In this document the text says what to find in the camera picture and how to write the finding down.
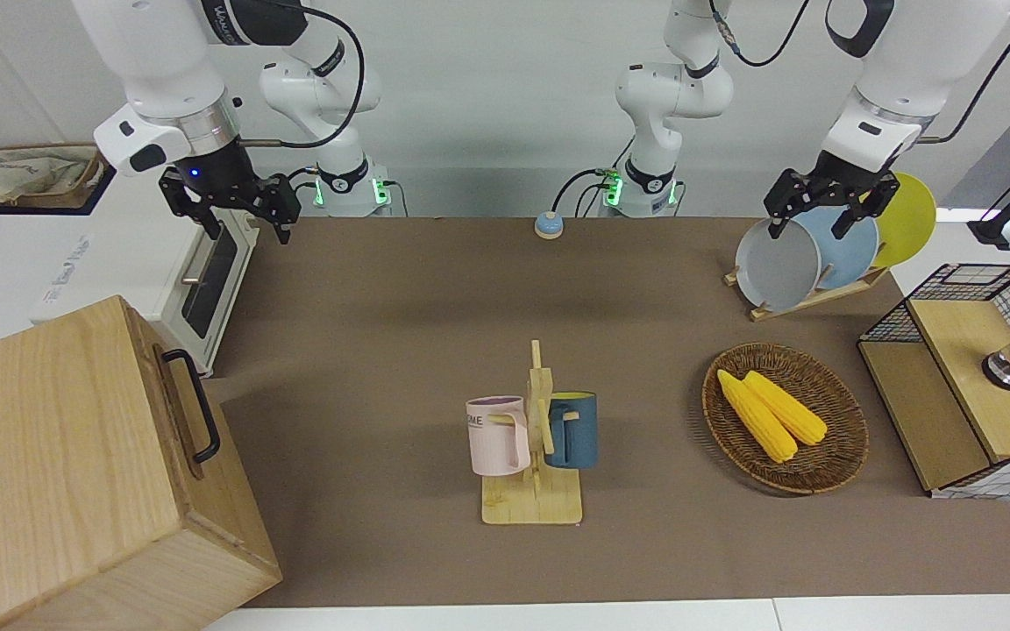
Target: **plate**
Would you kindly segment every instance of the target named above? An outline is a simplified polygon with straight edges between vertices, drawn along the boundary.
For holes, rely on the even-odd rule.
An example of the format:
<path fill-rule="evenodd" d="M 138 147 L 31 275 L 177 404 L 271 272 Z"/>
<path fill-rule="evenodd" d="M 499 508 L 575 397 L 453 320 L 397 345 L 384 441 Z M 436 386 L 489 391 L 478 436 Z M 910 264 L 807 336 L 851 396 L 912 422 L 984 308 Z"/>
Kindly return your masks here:
<path fill-rule="evenodd" d="M 793 221 L 777 239 L 770 238 L 770 220 L 763 219 L 742 235 L 734 252 L 734 280 L 746 300 L 769 311 L 793 309 L 808 298 L 821 276 L 817 242 Z"/>
<path fill-rule="evenodd" d="M 865 276 L 879 250 L 879 227 L 873 216 L 856 221 L 844 238 L 833 236 L 833 224 L 844 212 L 842 207 L 820 207 L 795 216 L 794 221 L 817 241 L 820 261 L 833 267 L 817 283 L 818 290 L 834 290 L 856 283 Z"/>
<path fill-rule="evenodd" d="M 929 188 L 907 173 L 895 173 L 894 177 L 899 181 L 899 190 L 875 220 L 883 242 L 882 251 L 875 255 L 875 268 L 890 268 L 918 254 L 937 223 L 937 203 Z"/>
<path fill-rule="evenodd" d="M 758 371 L 805 404 L 828 426 L 813 446 L 798 443 L 797 455 L 774 462 L 722 395 L 716 371 L 741 379 Z M 824 363 L 777 343 L 744 343 L 716 356 L 701 391 L 704 418 L 722 452 L 754 480 L 779 491 L 814 495 L 853 480 L 868 458 L 868 424 L 852 392 Z"/>

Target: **brown table surface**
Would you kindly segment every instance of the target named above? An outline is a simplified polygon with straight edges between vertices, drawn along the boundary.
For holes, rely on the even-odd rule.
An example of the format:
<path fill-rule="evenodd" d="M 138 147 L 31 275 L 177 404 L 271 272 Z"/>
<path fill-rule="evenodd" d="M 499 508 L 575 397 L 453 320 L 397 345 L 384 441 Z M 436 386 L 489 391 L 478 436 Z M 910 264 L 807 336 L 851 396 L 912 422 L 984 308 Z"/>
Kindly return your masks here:
<path fill-rule="evenodd" d="M 923 496 L 854 341 L 893 281 L 751 323 L 721 276 L 750 220 L 304 220 L 261 235 L 216 360 L 284 583 L 254 607 L 1010 593 L 1010 503 Z M 576 527 L 490 527 L 464 403 L 522 395 L 528 340 L 598 393 Z M 737 343 L 848 384 L 871 454 L 783 499 L 705 442 L 699 392 Z"/>

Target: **blue mug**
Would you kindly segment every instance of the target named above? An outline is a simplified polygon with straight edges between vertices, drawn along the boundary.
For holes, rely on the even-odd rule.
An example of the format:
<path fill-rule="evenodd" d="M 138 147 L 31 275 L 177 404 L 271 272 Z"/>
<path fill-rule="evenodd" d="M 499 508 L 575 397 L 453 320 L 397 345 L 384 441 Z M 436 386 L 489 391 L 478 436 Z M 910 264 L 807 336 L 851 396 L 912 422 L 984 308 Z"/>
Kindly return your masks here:
<path fill-rule="evenodd" d="M 564 469 L 589 469 L 598 462 L 598 399 L 594 392 L 553 392 L 548 407 L 553 454 L 544 462 Z"/>

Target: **oven handle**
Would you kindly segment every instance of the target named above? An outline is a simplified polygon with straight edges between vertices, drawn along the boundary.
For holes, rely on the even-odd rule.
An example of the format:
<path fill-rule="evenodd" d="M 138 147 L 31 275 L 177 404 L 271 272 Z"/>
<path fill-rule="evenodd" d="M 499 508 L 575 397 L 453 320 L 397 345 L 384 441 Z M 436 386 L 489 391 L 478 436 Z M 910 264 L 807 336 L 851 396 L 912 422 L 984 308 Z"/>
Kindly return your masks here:
<path fill-rule="evenodd" d="M 213 259 L 213 252 L 216 251 L 216 244 L 219 241 L 220 239 L 209 239 L 209 235 L 201 233 L 201 240 L 197 241 L 197 248 L 193 250 L 193 256 L 189 259 L 189 265 L 186 265 L 185 272 L 182 273 L 183 285 L 204 283 L 205 272 L 209 269 L 209 260 Z"/>

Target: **white wall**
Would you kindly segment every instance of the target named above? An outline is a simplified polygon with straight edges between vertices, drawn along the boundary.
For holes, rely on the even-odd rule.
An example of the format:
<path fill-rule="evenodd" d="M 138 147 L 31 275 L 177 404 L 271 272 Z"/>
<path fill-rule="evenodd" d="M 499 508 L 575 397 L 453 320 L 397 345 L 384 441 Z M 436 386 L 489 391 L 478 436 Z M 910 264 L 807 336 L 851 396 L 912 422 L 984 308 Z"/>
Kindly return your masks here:
<path fill-rule="evenodd" d="M 765 57 L 798 5 L 734 3 L 730 23 L 747 56 Z M 329 1 L 360 31 L 384 80 L 381 108 L 360 119 L 370 154 L 405 181 L 426 215 L 533 215 L 566 175 L 609 164 L 632 132 L 614 100 L 615 79 L 632 62 L 671 61 L 662 40 L 667 7 L 668 0 Z M 760 215 L 778 172 L 811 167 L 860 65 L 830 43 L 822 9 L 813 3 L 774 67 L 747 69 L 729 51 L 722 56 L 736 84 L 733 107 L 721 118 L 681 125 L 678 176 L 691 189 L 685 213 Z M 258 73 L 278 56 L 214 47 L 232 93 L 244 97 L 245 136 L 296 133 L 258 97 Z M 981 75 L 963 85 L 936 130 L 948 129 Z M 0 144 L 88 138 L 120 103 L 115 78 L 68 0 L 0 0 Z M 917 148 L 899 168 L 941 197 L 1009 123 L 1010 62 L 956 140 Z M 283 168 L 306 156 L 277 149 L 256 160 Z M 453 169 L 466 170 L 458 177 L 464 187 L 449 185 Z M 492 199 L 474 196 L 480 189 Z"/>

